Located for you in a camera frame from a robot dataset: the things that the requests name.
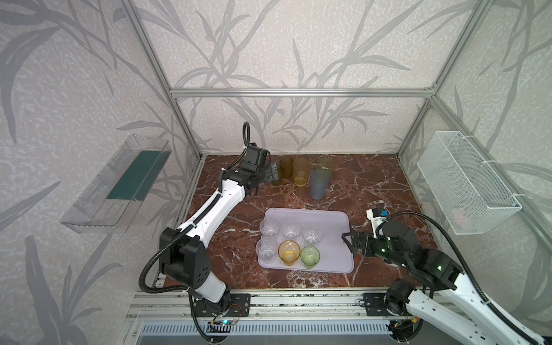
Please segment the green short glass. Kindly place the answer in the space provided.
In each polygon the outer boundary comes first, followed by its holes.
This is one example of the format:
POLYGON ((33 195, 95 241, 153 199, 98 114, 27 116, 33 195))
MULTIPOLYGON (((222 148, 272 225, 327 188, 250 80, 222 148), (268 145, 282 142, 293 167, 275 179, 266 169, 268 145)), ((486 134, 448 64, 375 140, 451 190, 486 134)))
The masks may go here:
POLYGON ((321 253, 316 247, 309 245, 301 250, 300 259, 305 268, 312 269, 320 262, 321 253))

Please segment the yellow short glass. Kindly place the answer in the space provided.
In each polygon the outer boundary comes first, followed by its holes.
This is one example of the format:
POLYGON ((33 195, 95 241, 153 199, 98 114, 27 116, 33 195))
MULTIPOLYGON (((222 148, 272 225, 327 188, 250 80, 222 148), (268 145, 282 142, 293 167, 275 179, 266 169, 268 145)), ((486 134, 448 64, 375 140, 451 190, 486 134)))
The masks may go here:
POLYGON ((278 255, 287 266, 292 266, 300 257, 300 245, 293 240, 285 240, 278 247, 278 255))

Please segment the amber dotted glass front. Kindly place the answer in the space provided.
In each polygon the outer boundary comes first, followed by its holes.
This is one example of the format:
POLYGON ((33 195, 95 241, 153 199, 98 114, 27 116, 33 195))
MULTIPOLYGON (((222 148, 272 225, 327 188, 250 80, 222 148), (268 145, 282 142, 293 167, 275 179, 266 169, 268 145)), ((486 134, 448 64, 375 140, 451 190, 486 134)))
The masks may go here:
POLYGON ((282 184, 282 176, 281 176, 281 172, 279 171, 279 169, 276 169, 272 172, 271 184, 272 184, 272 186, 279 186, 279 185, 282 184))

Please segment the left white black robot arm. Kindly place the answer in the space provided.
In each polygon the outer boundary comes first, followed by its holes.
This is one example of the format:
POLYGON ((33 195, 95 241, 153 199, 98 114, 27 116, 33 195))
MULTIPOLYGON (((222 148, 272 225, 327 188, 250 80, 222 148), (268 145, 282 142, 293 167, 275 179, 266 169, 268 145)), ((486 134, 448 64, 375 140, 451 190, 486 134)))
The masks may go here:
POLYGON ((139 275, 139 289, 148 294, 183 290, 198 298, 207 311, 220 314, 230 309, 231 289, 212 272, 208 246, 229 213, 259 187, 276 179, 270 152, 251 141, 250 123, 242 126, 244 149, 240 156, 221 169, 217 187, 199 210, 178 228, 166 228, 160 236, 160 248, 139 275), (146 277, 154 264, 159 272, 179 285, 152 287, 146 277))

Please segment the lilac plastic tray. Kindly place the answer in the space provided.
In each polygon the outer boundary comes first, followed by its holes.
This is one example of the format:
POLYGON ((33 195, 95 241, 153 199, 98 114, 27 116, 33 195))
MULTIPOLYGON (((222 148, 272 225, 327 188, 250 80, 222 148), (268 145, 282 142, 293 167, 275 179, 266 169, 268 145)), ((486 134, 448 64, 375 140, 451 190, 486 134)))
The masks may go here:
POLYGON ((298 221, 302 230, 307 226, 317 227, 323 233, 323 239, 318 244, 306 244, 303 241, 302 232, 300 236, 293 241, 300 245, 300 248, 313 245, 321 253, 320 262, 312 269, 303 266, 300 257, 292 266, 285 265, 279 256, 270 263, 260 262, 261 267, 279 270, 312 270, 321 273, 350 273, 354 269, 354 256, 347 248, 341 238, 343 233, 350 230, 348 216, 340 211, 319 211, 291 208, 270 208, 265 212, 264 217, 273 217, 280 222, 280 233, 276 237, 271 237, 280 244, 286 239, 281 234, 283 223, 287 220, 298 221))

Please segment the clear faceted glass front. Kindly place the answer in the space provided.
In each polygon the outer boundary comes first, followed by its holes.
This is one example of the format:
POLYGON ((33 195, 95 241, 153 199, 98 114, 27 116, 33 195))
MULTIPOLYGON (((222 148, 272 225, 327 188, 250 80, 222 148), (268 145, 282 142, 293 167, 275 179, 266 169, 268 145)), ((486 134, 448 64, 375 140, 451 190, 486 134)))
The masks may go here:
POLYGON ((257 253, 258 260, 263 263, 270 263, 275 261, 278 256, 279 244, 271 237, 261 238, 256 244, 255 251, 257 253))

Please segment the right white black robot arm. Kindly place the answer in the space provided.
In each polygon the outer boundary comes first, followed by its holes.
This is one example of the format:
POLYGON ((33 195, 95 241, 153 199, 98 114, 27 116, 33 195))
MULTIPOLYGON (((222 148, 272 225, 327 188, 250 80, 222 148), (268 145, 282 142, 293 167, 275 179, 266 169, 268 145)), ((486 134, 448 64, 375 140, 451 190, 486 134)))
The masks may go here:
POLYGON ((425 248, 412 228, 382 208, 368 210, 367 218, 372 233, 342 234, 349 251, 402 267, 423 286, 397 279, 383 298, 390 314, 409 314, 462 344, 551 343, 549 336, 530 330, 487 296, 453 242, 455 258, 425 248))

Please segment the clear faceted glass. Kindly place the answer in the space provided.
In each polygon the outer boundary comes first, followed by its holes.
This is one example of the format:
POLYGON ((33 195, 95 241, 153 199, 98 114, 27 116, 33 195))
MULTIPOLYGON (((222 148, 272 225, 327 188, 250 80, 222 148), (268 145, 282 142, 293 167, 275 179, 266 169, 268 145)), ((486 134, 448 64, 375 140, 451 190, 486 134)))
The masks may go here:
POLYGON ((257 253, 258 260, 263 263, 270 263, 275 261, 278 256, 279 244, 271 237, 261 238, 256 244, 255 251, 257 253))
POLYGON ((298 221, 287 220, 283 223, 281 228, 281 234, 286 239, 296 239, 300 236, 302 232, 302 226, 298 221))

